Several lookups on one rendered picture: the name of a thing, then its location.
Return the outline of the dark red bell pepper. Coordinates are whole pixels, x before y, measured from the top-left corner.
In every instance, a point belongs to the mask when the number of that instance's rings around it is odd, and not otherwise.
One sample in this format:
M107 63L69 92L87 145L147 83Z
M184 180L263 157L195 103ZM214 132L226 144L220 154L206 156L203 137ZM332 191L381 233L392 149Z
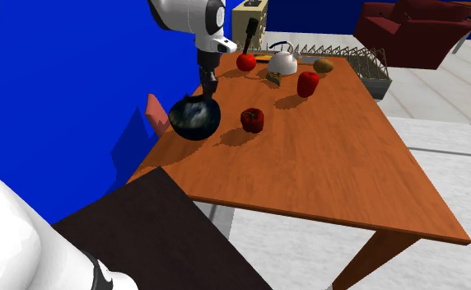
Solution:
M260 133L263 130L264 114L256 108L249 108L240 114L240 122L245 132Z

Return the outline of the black handled tool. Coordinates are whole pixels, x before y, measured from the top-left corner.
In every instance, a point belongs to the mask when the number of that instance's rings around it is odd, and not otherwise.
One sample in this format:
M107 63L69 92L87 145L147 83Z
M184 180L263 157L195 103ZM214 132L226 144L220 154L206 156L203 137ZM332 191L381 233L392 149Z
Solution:
M249 44L253 36L255 35L257 29L259 27L259 20L253 17L250 17L248 20L248 25L246 27L245 33L246 33L246 38L245 38L245 45L243 48L243 54L247 54Z

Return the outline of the bright red bell pepper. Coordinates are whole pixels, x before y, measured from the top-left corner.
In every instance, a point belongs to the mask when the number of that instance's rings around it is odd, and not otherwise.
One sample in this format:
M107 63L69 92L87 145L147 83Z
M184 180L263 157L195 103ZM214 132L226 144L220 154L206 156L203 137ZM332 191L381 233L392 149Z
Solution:
M298 96L303 98L312 96L318 84L319 75L317 72L302 72L296 86Z

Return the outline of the beige cabinet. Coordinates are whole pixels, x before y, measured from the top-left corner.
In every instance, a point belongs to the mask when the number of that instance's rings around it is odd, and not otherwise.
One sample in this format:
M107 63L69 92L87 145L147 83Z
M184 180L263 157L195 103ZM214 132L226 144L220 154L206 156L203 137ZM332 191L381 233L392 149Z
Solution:
M259 21L255 35L249 43L249 50L260 50L266 28L268 0L244 0L231 13L232 41L242 50L247 37L246 28L250 18Z

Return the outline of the white kettle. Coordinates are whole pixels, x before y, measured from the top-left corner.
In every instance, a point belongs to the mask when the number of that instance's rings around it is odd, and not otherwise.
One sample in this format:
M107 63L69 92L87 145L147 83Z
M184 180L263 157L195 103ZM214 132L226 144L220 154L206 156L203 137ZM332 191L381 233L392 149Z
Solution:
M268 71L271 73L280 73L282 76L293 75L297 71L297 59L301 56L301 54L294 50L291 42L285 40L272 44L270 49L279 44L288 44L291 52L276 52L268 62Z

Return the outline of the brown kiwi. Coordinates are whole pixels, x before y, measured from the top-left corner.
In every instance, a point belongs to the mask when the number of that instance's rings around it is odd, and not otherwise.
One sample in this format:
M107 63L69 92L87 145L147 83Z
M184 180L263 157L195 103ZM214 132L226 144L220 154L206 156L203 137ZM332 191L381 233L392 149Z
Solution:
M333 63L326 58L318 58L313 62L313 69L317 73L330 73L333 71Z

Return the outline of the brown wooden table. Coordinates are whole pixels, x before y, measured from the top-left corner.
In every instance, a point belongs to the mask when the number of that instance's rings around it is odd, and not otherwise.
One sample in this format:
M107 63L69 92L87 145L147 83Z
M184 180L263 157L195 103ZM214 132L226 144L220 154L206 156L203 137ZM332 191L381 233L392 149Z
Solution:
M218 130L199 143L167 130L137 169L163 168L193 200L368 229L372 237L333 281L348 290L421 239L470 238L348 62L302 99L297 79L275 85L265 67L217 69ZM260 133L240 114L263 111Z

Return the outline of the dark glossy bowl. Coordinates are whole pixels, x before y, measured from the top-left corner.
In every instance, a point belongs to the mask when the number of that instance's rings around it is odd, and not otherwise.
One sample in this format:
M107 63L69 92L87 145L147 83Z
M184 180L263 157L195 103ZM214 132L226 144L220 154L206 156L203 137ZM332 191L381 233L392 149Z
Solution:
M185 95L171 107L169 121L180 137L201 141L217 131L221 121L221 109L212 98Z

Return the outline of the red tomato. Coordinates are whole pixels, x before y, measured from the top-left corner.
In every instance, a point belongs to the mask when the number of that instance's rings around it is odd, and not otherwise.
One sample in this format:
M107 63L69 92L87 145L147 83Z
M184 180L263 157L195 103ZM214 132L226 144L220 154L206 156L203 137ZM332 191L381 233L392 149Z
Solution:
M243 72L249 72L256 67L256 59L251 54L241 54L236 59L236 66Z

